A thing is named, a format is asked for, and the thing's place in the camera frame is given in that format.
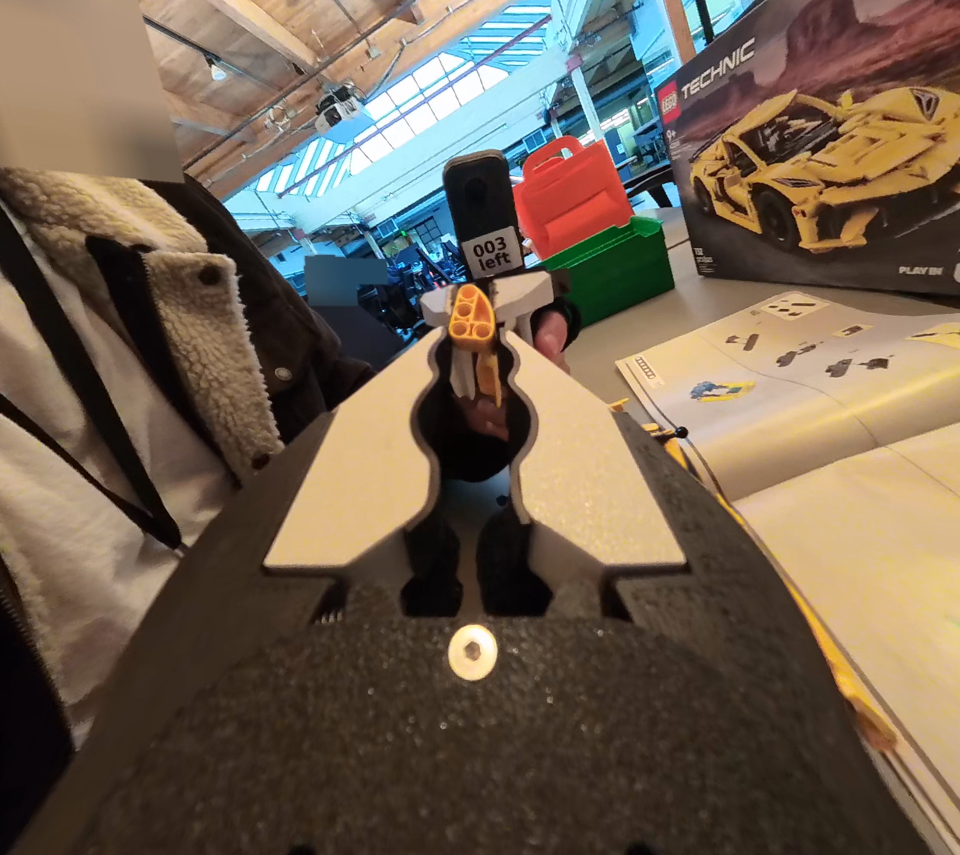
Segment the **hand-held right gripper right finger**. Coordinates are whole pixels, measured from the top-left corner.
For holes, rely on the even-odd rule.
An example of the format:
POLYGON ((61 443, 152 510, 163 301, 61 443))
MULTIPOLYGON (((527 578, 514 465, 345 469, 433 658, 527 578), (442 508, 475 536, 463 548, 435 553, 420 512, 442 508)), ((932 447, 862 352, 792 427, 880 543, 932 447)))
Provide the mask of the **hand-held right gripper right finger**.
POLYGON ((558 596, 569 586, 682 571, 687 556, 615 412, 517 334, 503 335, 509 386, 530 417, 510 465, 510 495, 529 529, 528 564, 558 596))

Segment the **green plastic bin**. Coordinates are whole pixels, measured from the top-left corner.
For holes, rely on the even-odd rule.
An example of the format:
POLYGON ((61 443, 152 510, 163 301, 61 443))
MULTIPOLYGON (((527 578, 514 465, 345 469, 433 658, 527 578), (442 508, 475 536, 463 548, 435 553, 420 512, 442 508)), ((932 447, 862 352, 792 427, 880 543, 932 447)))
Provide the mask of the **green plastic bin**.
POLYGON ((623 227, 609 227, 542 262, 565 274, 567 298, 582 327, 617 315, 675 287, 663 223, 634 215, 623 227))

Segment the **brown fleece-lined jacket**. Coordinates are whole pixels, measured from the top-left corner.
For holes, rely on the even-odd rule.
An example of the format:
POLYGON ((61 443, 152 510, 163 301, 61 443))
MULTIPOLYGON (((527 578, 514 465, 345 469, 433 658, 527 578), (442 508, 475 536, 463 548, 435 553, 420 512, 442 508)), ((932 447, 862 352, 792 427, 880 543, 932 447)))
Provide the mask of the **brown fleece-lined jacket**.
POLYGON ((341 340, 191 176, 4 167, 2 200, 246 484, 377 370, 341 340))

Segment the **red plastic case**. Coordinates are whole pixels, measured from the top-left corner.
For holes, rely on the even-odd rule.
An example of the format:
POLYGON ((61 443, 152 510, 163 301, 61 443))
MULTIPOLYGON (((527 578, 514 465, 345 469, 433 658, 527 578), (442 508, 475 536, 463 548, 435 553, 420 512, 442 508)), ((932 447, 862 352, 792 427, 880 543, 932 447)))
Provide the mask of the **red plastic case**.
POLYGON ((547 142, 527 158, 512 194, 520 232, 542 261, 634 214, 606 141, 547 142))

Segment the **open instruction booklet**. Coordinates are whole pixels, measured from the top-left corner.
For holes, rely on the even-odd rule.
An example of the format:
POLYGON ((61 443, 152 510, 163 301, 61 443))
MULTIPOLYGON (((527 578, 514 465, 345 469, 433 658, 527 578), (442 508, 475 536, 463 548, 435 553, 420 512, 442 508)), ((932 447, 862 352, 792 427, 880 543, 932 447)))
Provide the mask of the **open instruction booklet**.
POLYGON ((958 312, 786 292, 616 362, 746 523, 886 743, 880 769, 958 853, 958 312))

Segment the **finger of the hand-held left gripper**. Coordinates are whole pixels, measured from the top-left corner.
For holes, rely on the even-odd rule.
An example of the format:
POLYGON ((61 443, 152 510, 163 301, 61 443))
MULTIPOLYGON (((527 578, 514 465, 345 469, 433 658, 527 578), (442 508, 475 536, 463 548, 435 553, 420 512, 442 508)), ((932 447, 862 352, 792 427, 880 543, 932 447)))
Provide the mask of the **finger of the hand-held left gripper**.
POLYGON ((427 291, 420 297, 419 309, 429 328, 441 331, 449 329, 459 290, 460 285, 445 285, 427 291))
POLYGON ((555 297, 551 274, 544 270, 502 275, 490 283, 490 304, 505 332, 532 334, 532 316, 550 306, 555 297))

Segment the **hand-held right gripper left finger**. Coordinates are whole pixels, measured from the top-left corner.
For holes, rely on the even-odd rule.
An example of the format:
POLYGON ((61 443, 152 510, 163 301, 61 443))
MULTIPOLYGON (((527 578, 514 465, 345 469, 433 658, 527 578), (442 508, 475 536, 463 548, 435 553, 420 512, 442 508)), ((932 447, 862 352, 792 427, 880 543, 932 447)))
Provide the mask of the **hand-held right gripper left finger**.
POLYGON ((264 557, 270 575, 329 580, 318 616, 345 615, 356 586, 410 616, 461 612, 461 546, 438 512, 441 466, 420 421, 449 346, 433 330, 331 414, 264 557))

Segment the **white striped shirt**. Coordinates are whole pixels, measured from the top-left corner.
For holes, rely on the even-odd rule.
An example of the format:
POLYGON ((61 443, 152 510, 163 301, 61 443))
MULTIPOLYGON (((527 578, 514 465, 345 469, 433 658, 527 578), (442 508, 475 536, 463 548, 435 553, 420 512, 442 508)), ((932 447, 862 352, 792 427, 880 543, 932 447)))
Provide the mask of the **white striped shirt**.
MULTIPOLYGON (((22 242, 109 391, 130 440, 187 545, 234 494, 221 460, 188 426, 133 350, 54 270, 11 213, 22 242)), ((2 396, 42 429, 52 450, 2 417, 1 548, 24 621, 75 739, 91 725, 114 666, 179 560, 81 474, 136 504, 135 490, 57 366, 5 273, 2 396)))

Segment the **person's left hand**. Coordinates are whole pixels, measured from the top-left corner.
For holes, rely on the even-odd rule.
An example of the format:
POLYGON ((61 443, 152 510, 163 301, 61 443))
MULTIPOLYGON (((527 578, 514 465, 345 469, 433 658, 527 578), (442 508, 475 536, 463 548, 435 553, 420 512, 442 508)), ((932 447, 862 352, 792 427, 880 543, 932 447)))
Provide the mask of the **person's left hand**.
POLYGON ((532 333, 535 350, 556 368, 570 374, 570 366, 566 359, 569 336, 566 317, 558 309, 553 308, 540 309, 534 315, 532 333))

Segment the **small yellow brick piece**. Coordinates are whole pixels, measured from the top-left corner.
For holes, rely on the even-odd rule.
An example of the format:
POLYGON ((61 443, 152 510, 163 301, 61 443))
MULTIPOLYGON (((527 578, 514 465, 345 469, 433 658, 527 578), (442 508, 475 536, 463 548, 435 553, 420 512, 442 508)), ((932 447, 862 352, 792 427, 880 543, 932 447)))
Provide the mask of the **small yellow brick piece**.
POLYGON ((498 322, 490 298, 474 284, 461 285, 447 326, 450 339, 450 384, 458 398, 491 399, 503 405, 499 371, 498 322))

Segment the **toy car set box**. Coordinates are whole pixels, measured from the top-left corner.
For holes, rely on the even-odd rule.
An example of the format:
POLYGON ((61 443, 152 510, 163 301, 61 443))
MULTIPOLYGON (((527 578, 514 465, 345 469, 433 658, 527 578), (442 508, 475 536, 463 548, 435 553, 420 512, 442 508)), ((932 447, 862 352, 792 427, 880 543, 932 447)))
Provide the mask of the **toy car set box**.
POLYGON ((699 273, 958 296, 959 0, 764 0, 655 93, 699 273))

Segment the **white mounted projector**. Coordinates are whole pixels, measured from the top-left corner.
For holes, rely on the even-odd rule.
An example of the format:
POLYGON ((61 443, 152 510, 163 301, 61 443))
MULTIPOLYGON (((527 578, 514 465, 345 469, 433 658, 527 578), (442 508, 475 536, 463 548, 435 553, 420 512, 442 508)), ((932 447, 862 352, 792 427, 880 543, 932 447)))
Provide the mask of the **white mounted projector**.
POLYGON ((357 126, 368 116, 365 114, 362 94, 352 85, 346 84, 325 92, 316 104, 314 128, 321 137, 330 138, 334 129, 342 128, 338 139, 350 139, 357 126))

